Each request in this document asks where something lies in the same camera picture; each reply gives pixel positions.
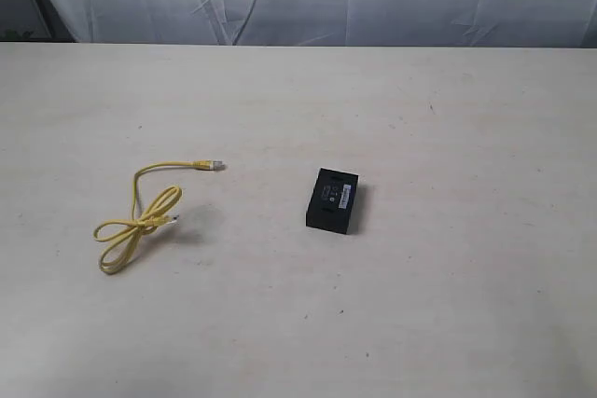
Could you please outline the black network switch box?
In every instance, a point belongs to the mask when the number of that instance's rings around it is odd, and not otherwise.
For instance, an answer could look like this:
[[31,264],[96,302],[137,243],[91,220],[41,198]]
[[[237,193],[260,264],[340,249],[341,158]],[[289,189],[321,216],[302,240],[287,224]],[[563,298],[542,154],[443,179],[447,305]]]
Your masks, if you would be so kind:
[[357,174],[321,168],[306,211],[306,226],[346,235],[357,187]]

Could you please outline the green plant leaves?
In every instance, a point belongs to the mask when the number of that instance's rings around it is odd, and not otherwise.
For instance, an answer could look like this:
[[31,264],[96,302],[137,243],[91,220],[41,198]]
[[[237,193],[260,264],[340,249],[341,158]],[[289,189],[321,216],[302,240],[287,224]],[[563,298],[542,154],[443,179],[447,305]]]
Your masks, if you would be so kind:
[[33,31],[19,32],[17,30],[5,29],[0,33],[1,42],[28,42],[34,35]]

